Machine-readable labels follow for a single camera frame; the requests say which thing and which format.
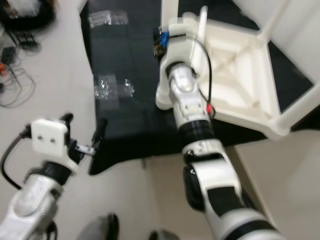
black table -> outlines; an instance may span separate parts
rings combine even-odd
[[[254,30],[258,26],[243,16],[231,0],[180,0],[179,15],[199,14],[208,6],[208,18]],[[101,25],[89,28],[87,14],[103,10],[124,10],[128,25]],[[99,75],[112,74],[116,81],[129,79],[134,85],[133,97],[119,99],[117,109],[108,101],[96,101],[96,116],[107,118],[105,141],[92,161],[89,174],[99,174],[107,168],[131,159],[179,153],[182,149],[174,115],[155,105],[159,82],[159,66],[153,56],[153,29],[160,25],[161,0],[95,0],[89,1],[82,15],[82,29],[94,80]],[[274,79],[280,109],[305,93],[313,84],[272,43],[269,43]],[[295,129],[319,128],[320,111],[308,116]],[[216,136],[225,146],[262,140],[266,137],[255,130],[222,121],[213,123]]]

clear plastic bag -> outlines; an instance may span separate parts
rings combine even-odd
[[[100,75],[98,83],[94,86],[94,95],[99,100],[118,100],[119,98],[133,97],[134,85],[130,80],[124,79],[123,83],[117,84],[116,76]]]
[[[95,28],[100,25],[128,25],[128,15],[125,11],[98,11],[88,17],[90,27]]]

black cable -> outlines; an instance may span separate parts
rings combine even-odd
[[[30,89],[31,89],[31,92],[30,92],[30,90],[28,90],[28,92],[27,92],[27,95],[28,95],[27,98],[24,99],[22,102],[19,102],[19,103],[15,104],[15,103],[19,100],[19,97],[20,97],[21,94],[22,94],[23,86],[22,86],[22,84],[20,83],[20,81],[18,80],[17,75],[15,74],[14,70],[13,70],[10,66],[8,66],[8,65],[6,65],[6,67],[7,67],[7,69],[10,71],[10,73],[12,74],[12,78],[15,79],[15,82],[17,83],[17,87],[18,87],[16,90],[19,91],[19,92],[18,92],[18,94],[15,96],[14,100],[12,100],[10,103],[2,104],[2,103],[0,102],[0,107],[6,108],[6,109],[12,109],[12,108],[19,107],[19,106],[23,105],[25,102],[27,102],[27,101],[35,94],[37,84],[35,83],[35,81],[33,80],[33,78],[32,78],[23,68],[18,68],[18,69],[16,69],[16,71],[21,71],[21,70],[23,70],[22,74],[25,74],[25,75],[29,78],[29,80],[31,81],[31,88],[30,88]]]
[[[9,145],[9,147],[5,150],[2,158],[1,158],[1,162],[0,162],[0,168],[1,168],[1,174],[3,175],[3,177],[12,185],[14,186],[16,189],[20,190],[21,186],[19,186],[17,183],[15,183],[6,173],[5,170],[5,164],[6,164],[6,160],[8,158],[8,156],[10,155],[11,151],[15,148],[15,146],[20,142],[20,140],[23,138],[22,134],[19,134],[19,136],[17,136],[12,143]]]
[[[53,233],[54,233],[54,240],[58,240],[58,228],[57,228],[56,223],[54,223],[54,225],[55,225],[55,229],[54,229],[54,231],[53,231]]]
[[[181,37],[186,37],[187,39],[191,39],[193,40],[196,44],[198,44],[198,46],[202,49],[206,61],[208,63],[208,68],[209,68],[209,93],[208,93],[208,99],[204,96],[204,94],[200,91],[200,94],[202,95],[202,97],[206,100],[207,104],[211,104],[211,92],[212,92],[212,66],[211,66],[211,60],[210,60],[210,56],[208,54],[208,51],[206,50],[206,47],[202,44],[202,42],[200,42],[198,39],[196,39],[195,37],[192,36],[187,36],[187,35],[182,35]]]

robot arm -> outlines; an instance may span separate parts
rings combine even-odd
[[[254,209],[242,204],[238,176],[211,127],[193,70],[182,62],[166,68],[169,99],[183,142],[189,205],[206,215],[215,240],[284,240]]]
[[[98,124],[92,147],[78,145],[70,138],[73,115],[57,119],[38,119],[27,126],[22,138],[31,138],[33,150],[45,159],[40,168],[33,168],[25,185],[12,198],[8,212],[0,224],[1,240],[38,240],[48,234],[48,227],[57,212],[57,201],[63,186],[76,174],[84,155],[93,156],[99,148],[107,122]],[[3,170],[5,158],[1,161]]]

